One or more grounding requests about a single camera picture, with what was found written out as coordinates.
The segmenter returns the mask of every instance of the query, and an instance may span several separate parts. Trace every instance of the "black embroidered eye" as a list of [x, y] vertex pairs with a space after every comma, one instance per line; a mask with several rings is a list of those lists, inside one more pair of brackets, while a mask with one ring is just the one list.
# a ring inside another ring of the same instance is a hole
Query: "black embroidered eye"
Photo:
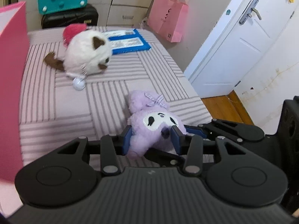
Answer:
[[170, 120], [176, 125], [176, 122], [173, 120], [173, 118], [170, 117]]
[[154, 121], [155, 121], [154, 117], [150, 116], [149, 117], [149, 123], [148, 123], [147, 126], [152, 126], [152, 124], [154, 123]]

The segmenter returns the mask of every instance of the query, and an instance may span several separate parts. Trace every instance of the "purple plush toy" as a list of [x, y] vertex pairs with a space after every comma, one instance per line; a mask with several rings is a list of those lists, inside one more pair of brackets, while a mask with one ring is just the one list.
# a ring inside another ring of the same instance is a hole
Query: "purple plush toy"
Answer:
[[151, 147], [172, 150], [170, 128], [173, 125], [183, 134], [187, 133], [181, 120], [168, 111], [169, 104], [162, 95], [150, 91], [132, 91], [129, 104], [132, 116], [128, 119], [128, 125], [133, 129], [128, 151], [130, 158], [143, 156]]

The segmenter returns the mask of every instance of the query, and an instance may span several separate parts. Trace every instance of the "white door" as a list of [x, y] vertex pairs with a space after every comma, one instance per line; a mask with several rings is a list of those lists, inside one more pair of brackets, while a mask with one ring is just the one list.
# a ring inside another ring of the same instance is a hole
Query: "white door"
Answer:
[[298, 1], [259, 0], [255, 8], [262, 20], [254, 12], [251, 13], [252, 18], [248, 18], [243, 25], [238, 20], [193, 81], [198, 95], [202, 98], [228, 95], [276, 41]]

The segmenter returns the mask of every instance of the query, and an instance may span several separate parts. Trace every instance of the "mattress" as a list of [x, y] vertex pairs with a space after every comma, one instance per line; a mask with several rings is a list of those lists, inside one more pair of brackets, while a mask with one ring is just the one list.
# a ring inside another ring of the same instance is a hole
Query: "mattress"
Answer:
[[[117, 27], [92, 27], [110, 31]], [[30, 47], [23, 74], [19, 130], [23, 164], [78, 137], [100, 139], [119, 134], [130, 116], [127, 96], [132, 90], [152, 90], [162, 94], [170, 111], [186, 125], [208, 123], [211, 115], [183, 72], [158, 39], [147, 30], [139, 30], [151, 45], [149, 51], [113, 55], [104, 74], [91, 75], [82, 91], [72, 87], [72, 80], [43, 62], [50, 51], [63, 58], [63, 28], [29, 33]], [[90, 165], [99, 170], [98, 155]], [[145, 158], [130, 160], [119, 156], [125, 166], [156, 166]]]

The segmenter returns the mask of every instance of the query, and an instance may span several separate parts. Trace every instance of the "black suitcase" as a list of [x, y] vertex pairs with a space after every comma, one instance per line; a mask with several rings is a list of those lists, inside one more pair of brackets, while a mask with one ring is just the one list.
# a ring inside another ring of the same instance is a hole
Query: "black suitcase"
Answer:
[[41, 28], [65, 27], [75, 23], [85, 23], [88, 26], [98, 24], [99, 14], [90, 4], [83, 8], [76, 8], [67, 11], [43, 15], [41, 19]]

